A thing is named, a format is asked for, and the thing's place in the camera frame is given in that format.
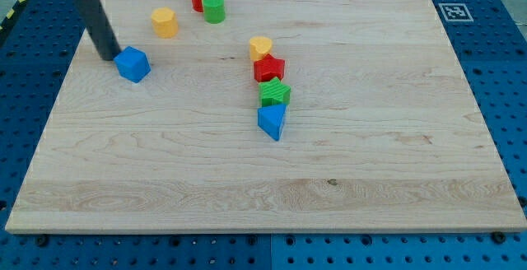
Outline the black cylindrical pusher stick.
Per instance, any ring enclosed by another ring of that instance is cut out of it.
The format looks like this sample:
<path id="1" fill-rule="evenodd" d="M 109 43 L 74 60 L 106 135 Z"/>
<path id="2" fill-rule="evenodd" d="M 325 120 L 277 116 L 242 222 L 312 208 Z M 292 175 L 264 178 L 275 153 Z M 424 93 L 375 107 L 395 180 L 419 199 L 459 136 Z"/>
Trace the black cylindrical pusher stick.
<path id="1" fill-rule="evenodd" d="M 73 0 L 100 58 L 112 61 L 121 48 L 101 0 Z"/>

